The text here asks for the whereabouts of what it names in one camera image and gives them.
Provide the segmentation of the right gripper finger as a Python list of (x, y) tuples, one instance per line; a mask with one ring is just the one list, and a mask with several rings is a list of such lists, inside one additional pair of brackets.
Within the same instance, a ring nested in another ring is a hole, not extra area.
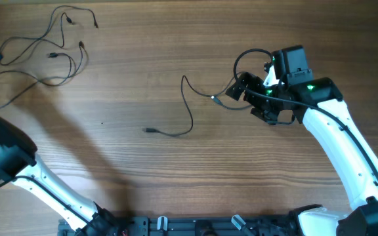
[(278, 124), (278, 115), (279, 115), (279, 112), (278, 111), (274, 111), (274, 110), (262, 110), (262, 109), (259, 109), (259, 108), (252, 108), (251, 109), (251, 114), (254, 115), (255, 117), (258, 117), (259, 119), (261, 119), (262, 121), (264, 121), (265, 123), (269, 124), (269, 125), (277, 125)]
[(225, 95), (232, 98), (233, 100), (238, 101), (240, 99), (240, 96), (245, 91), (244, 88), (242, 88), (242, 85), (247, 87), (249, 82), (252, 82), (252, 80), (255, 78), (255, 76), (248, 72), (243, 72), (239, 76), (239, 82), (235, 82), (232, 86), (230, 86), (226, 92)]

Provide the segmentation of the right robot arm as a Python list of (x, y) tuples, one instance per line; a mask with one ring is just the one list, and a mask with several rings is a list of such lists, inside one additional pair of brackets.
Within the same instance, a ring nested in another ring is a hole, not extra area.
[(294, 235), (378, 235), (378, 158), (357, 129), (343, 95), (328, 77), (313, 78), (303, 46), (269, 52), (265, 80), (238, 73), (226, 90), (234, 100), (252, 105), (251, 114), (269, 125), (281, 111), (315, 137), (336, 170), (351, 211), (334, 212), (321, 205), (291, 211)]

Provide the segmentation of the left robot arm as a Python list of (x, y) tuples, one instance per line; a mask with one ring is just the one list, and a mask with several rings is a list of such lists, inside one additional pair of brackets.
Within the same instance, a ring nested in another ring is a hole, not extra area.
[(28, 190), (61, 215), (76, 235), (118, 235), (116, 217), (63, 182), (42, 160), (32, 139), (0, 117), (0, 186)]

